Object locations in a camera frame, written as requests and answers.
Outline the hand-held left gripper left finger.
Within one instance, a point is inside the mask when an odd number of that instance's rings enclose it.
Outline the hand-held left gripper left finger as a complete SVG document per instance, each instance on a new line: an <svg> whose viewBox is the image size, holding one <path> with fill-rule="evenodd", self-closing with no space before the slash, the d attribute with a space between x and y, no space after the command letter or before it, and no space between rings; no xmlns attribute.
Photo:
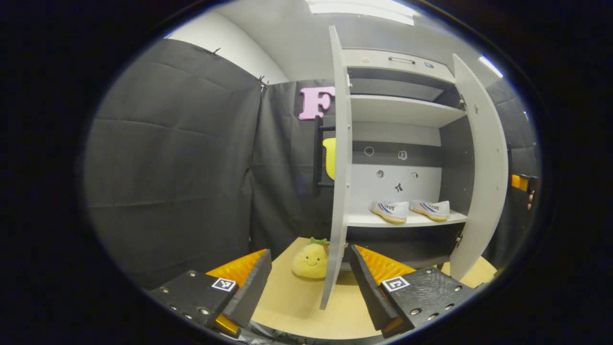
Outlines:
<svg viewBox="0 0 613 345"><path fill-rule="evenodd" d="M247 328L272 270L269 249L204 273L190 269L147 293L173 314L225 336Z"/></svg>

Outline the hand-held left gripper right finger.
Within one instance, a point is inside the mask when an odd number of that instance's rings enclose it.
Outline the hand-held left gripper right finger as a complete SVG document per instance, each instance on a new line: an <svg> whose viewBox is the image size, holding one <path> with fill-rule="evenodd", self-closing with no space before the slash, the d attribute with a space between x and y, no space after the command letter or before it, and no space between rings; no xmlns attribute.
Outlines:
<svg viewBox="0 0 613 345"><path fill-rule="evenodd" d="M383 338L431 324L478 292L438 268L414 269L359 245L350 245L349 258L371 321Z"/></svg>

